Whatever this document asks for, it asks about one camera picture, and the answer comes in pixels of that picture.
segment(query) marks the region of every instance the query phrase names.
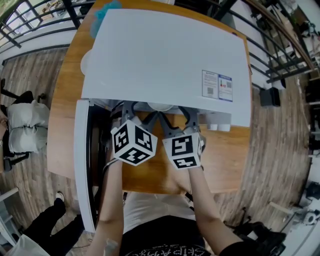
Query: sneaker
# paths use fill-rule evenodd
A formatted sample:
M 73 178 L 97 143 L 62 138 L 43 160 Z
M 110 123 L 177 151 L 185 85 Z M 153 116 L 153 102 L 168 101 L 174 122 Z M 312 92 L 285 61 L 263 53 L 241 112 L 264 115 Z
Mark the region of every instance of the sneaker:
M 60 198 L 62 200 L 62 202 L 65 201 L 65 197 L 64 194 L 62 194 L 60 191 L 58 191 L 57 193 L 55 193 L 55 198 Z

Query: black pants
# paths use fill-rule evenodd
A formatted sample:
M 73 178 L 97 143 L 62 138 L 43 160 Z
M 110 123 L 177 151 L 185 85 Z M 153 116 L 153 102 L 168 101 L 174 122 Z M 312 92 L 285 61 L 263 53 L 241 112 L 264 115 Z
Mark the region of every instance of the black pants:
M 65 256 L 85 230 L 81 215 L 77 215 L 66 227 L 51 236 L 52 229 L 65 213 L 64 202 L 57 198 L 54 205 L 40 213 L 24 234 L 39 244 L 50 256 Z

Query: human arm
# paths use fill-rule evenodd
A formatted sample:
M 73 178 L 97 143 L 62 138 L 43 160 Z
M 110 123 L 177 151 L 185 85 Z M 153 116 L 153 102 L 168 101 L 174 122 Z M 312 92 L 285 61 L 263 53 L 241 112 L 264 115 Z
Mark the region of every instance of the human arm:
M 2 119 L 0 121 L 0 140 L 3 139 L 7 129 L 8 129 L 7 120 L 6 119 Z M 4 171 L 5 171 L 5 166 L 4 166 L 4 146 L 1 145 L 0 146 L 0 173 L 3 173 Z
M 2 110 L 0 109 L 0 120 L 8 120 L 8 117 L 5 115 L 5 113 L 2 112 Z
M 109 167 L 102 186 L 98 224 L 86 256 L 103 256 L 108 239 L 117 243 L 116 249 L 110 255 L 117 256 L 120 250 L 124 230 L 121 161 Z
M 188 172 L 197 226 L 213 252 L 219 255 L 228 246 L 242 240 L 221 221 L 202 168 L 192 168 Z

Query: person's leg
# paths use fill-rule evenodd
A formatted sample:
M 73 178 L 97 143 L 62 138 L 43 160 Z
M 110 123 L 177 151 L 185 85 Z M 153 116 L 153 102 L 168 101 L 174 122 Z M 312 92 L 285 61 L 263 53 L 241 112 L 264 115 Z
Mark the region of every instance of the person's leg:
M 44 212 L 31 223 L 24 235 L 40 244 L 50 238 L 51 231 L 57 221 L 66 213 L 66 206 L 62 199 L 56 198 L 54 205 L 47 208 Z
M 34 100 L 34 96 L 30 90 L 22 93 L 19 98 L 17 98 L 12 104 L 19 104 L 19 103 L 31 103 Z
M 66 227 L 39 245 L 50 256 L 65 256 L 77 243 L 84 230 L 81 215 L 77 215 Z

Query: black shirt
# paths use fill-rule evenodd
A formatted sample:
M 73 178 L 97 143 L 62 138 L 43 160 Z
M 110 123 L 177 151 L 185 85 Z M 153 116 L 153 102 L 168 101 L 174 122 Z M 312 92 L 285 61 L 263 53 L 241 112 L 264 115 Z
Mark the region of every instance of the black shirt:
M 220 256 L 257 256 L 246 242 L 225 248 Z M 194 220 L 164 216 L 141 224 L 122 236 L 120 256 L 209 256 Z

